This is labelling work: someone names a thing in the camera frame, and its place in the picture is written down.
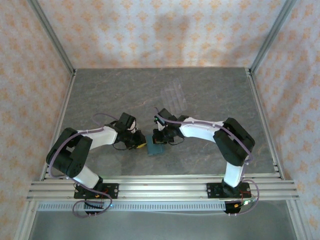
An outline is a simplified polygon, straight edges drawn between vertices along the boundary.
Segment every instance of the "orange patterned wallpaper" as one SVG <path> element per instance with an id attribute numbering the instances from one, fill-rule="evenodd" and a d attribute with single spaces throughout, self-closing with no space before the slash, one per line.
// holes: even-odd
<path id="1" fill-rule="evenodd" d="M 256 75 L 285 173 L 320 240 L 320 7 L 298 1 Z"/>
<path id="2" fill-rule="evenodd" d="M 40 176 L 70 76 L 26 0 L 0 4 L 0 239 Z"/>
<path id="3" fill-rule="evenodd" d="M 285 0 L 40 0 L 75 68 L 250 67 Z"/>

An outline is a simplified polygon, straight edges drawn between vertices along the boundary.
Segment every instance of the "black mounting plate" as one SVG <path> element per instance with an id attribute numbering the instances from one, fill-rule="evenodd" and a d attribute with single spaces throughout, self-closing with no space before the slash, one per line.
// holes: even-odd
<path id="1" fill-rule="evenodd" d="M 102 183 L 101 192 L 109 194 L 112 199 L 117 199 L 119 194 L 118 183 Z M 107 199 L 104 195 L 99 195 L 92 191 L 83 188 L 80 185 L 75 185 L 74 196 L 75 199 Z"/>
<path id="2" fill-rule="evenodd" d="M 209 182 L 206 184 L 206 193 L 208 195 L 208 199 L 241 199 L 242 197 L 244 199 L 251 198 L 250 185 L 247 182 L 239 183 L 239 185 L 234 188 L 233 194 L 231 195 L 225 193 L 221 182 Z"/>

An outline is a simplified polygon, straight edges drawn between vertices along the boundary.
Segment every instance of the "gray marble surface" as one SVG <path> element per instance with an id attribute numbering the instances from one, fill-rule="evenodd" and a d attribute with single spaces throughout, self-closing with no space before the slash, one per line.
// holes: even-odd
<path id="1" fill-rule="evenodd" d="M 119 118 L 126 112 L 136 117 L 137 127 L 149 135 L 157 127 L 154 107 L 166 107 L 177 117 L 187 115 L 205 121 L 235 118 L 256 142 L 255 160 L 245 171 L 274 172 L 244 68 L 79 69 L 62 129 L 93 129 L 97 127 L 91 120 L 93 114 L 104 112 Z M 104 124 L 112 121 L 103 116 L 97 120 Z M 155 156 L 148 156 L 147 147 L 118 151 L 105 145 L 90 151 L 86 165 L 103 177 L 224 174 L 226 169 L 218 147 L 198 138 L 166 145 L 164 153 Z"/>

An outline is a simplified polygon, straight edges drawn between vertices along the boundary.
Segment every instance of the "blue object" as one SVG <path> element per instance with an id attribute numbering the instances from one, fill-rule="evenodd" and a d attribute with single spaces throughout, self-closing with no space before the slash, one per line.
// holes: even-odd
<path id="1" fill-rule="evenodd" d="M 162 154 L 165 151 L 164 145 L 154 144 L 154 142 L 152 140 L 152 135 L 147 135 L 145 138 L 146 138 L 146 147 L 147 147 L 149 156 L 153 156 L 156 154 Z"/>

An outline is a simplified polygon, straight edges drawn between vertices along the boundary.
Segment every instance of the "wallpaper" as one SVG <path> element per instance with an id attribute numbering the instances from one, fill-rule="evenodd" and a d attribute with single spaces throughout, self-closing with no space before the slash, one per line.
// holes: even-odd
<path id="1" fill-rule="evenodd" d="M 70 76 L 26 0 L 0 4 L 0 239 L 39 179 Z"/>
<path id="2" fill-rule="evenodd" d="M 75 68 L 134 68 L 250 67 L 285 0 L 39 2 Z"/>
<path id="3" fill-rule="evenodd" d="M 285 174 L 295 180 L 315 240 L 320 239 L 320 7 L 298 1 L 258 69 Z"/>

